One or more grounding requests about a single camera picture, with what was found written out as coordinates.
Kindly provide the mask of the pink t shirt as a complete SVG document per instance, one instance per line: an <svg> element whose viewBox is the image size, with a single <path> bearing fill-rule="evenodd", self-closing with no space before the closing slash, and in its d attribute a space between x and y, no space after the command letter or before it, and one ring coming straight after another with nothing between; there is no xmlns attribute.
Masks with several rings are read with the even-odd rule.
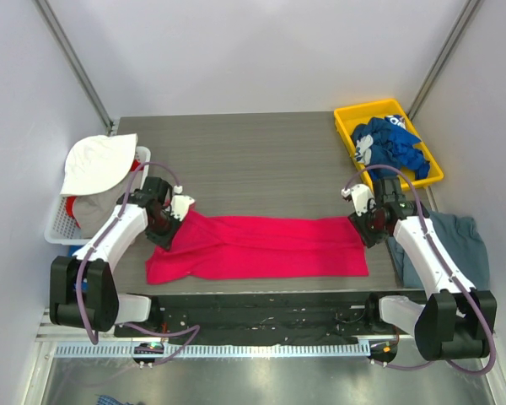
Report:
<svg viewBox="0 0 506 405"><path fill-rule="evenodd" d="M346 217L278 219L206 217L190 212L169 250L156 248L146 262L148 284L195 277L366 277L363 242Z"/></svg>

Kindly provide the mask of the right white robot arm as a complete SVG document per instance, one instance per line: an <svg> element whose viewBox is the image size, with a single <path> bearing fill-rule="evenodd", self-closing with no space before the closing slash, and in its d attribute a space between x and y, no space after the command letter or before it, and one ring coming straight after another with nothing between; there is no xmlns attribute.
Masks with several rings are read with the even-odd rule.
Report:
<svg viewBox="0 0 506 405"><path fill-rule="evenodd" d="M394 326L411 335L428 362L486 359L482 373L495 364L493 337L497 301L476 288L455 264L438 238L418 197L409 201L397 177L373 187L348 184L342 197L353 203L349 219L363 244L372 247L392 237L417 271L427 297L420 305L405 295L385 295L364 313L365 326L375 333Z"/></svg>

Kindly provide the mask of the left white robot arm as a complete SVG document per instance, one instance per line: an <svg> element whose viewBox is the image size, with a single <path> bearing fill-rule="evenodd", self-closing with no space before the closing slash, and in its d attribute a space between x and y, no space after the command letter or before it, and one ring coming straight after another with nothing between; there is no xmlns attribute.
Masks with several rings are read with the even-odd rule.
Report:
<svg viewBox="0 0 506 405"><path fill-rule="evenodd" d="M155 299L117 292L113 272L130 244L140 235L166 251L191 207L192 197L180 186L149 176L143 187L126 192L102 228L72 256L51 264L49 317L54 325L108 332L132 322L146 337L162 328Z"/></svg>

